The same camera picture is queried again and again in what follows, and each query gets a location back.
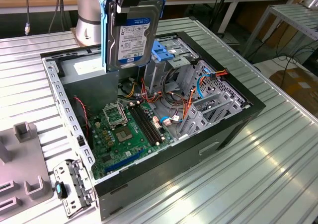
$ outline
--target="power cable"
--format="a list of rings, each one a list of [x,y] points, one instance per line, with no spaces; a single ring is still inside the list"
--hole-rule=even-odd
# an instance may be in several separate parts
[[[273,33],[272,33],[267,39],[265,39],[264,42],[263,42],[260,46],[258,46],[258,48],[257,48],[254,52],[252,52],[250,55],[248,55],[248,56],[246,57],[247,60],[248,60],[253,54],[256,54],[256,53],[258,52],[258,50],[259,50],[261,47],[263,47],[264,44],[266,44],[266,42],[273,36],[273,34],[276,32],[276,30],[279,28],[279,26],[280,26],[280,24],[274,29]]]
[[[64,12],[64,2],[63,0],[60,0],[60,20],[61,20],[62,30],[64,32],[63,12]]]
[[[212,10],[212,16],[214,15],[214,12],[216,11],[215,8],[217,7],[217,4],[218,4],[218,0],[215,0],[214,7]]]
[[[215,21],[218,17],[218,13],[220,12],[220,8],[222,7],[222,5],[224,4],[225,0],[221,0],[217,9],[217,12],[213,14],[212,19],[209,23],[209,29],[212,30],[213,25],[215,24]]]
[[[27,22],[25,24],[24,33],[25,35],[29,35],[30,33],[30,18],[29,18],[29,0],[26,0],[26,16],[27,16]]]
[[[276,46],[276,55],[278,55],[278,47],[279,47],[279,44],[280,44],[280,41],[282,40],[282,38],[284,37],[287,29],[289,28],[289,25],[286,26],[286,28],[284,29],[284,32],[282,33],[282,35],[280,36],[278,42],[277,42],[277,46]]]
[[[50,27],[49,27],[49,33],[51,33],[51,28],[52,28],[52,25],[53,25],[53,22],[54,22],[56,13],[57,13],[57,11],[58,11],[58,8],[59,8],[59,0],[56,0],[55,11],[54,11],[54,15],[53,15],[53,18],[52,18]]]

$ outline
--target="connector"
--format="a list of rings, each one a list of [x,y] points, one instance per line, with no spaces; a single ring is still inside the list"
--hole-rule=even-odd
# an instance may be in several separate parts
[[[165,120],[163,121],[163,123],[164,123],[165,126],[170,126],[170,125],[172,125],[172,123],[171,123],[171,121],[169,120],[169,118],[165,119]]]
[[[24,28],[25,35],[28,36],[30,33],[30,24],[26,23]]]
[[[216,73],[210,73],[209,78],[210,78],[211,80],[217,79]]]
[[[159,119],[158,119],[158,117],[157,117],[157,116],[153,116],[153,122],[154,122],[154,123],[159,122]]]

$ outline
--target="aluminum workbench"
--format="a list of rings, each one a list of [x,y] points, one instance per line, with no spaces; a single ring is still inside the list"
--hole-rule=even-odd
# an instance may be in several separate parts
[[[247,61],[189,18],[164,20],[158,34],[187,32],[266,104],[226,148],[105,223],[311,223],[318,215],[318,120]],[[70,32],[0,40],[0,129],[37,126],[52,186],[52,169],[73,158],[39,53],[76,47]],[[53,198],[8,223],[99,223],[95,207],[68,220]]]
[[[242,53],[243,57],[247,55],[251,45],[253,44],[253,41],[255,40],[271,14],[276,16],[277,18],[268,29],[262,41],[265,41],[267,38],[269,38],[269,36],[274,32],[281,21],[288,23],[289,25],[293,26],[295,29],[303,33],[290,54],[292,54],[297,49],[297,47],[302,43],[306,36],[310,37],[313,40],[318,40],[318,10],[308,9],[301,4],[270,5],[267,7],[263,16],[250,35],[248,41],[246,42],[245,49]]]

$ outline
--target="metal bracket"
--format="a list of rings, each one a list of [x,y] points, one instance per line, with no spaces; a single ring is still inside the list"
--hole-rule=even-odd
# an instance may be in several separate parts
[[[0,160],[3,162],[3,164],[11,161],[11,154],[6,149],[4,144],[1,142],[1,136],[0,136]]]
[[[22,202],[17,197],[9,198],[0,203],[0,215],[12,211],[13,209],[21,206]]]
[[[32,132],[27,122],[21,122],[13,126],[14,135],[20,143],[32,139]]]
[[[53,172],[56,180],[67,187],[67,197],[62,202],[68,218],[85,210],[95,201],[93,190],[85,190],[84,182],[89,178],[80,160],[65,160]]]

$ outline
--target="ram slot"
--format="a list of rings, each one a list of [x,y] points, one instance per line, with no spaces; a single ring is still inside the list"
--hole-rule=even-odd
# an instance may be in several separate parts
[[[151,146],[155,146],[157,142],[160,143],[161,139],[159,134],[148,120],[143,110],[140,107],[131,107],[129,110]]]

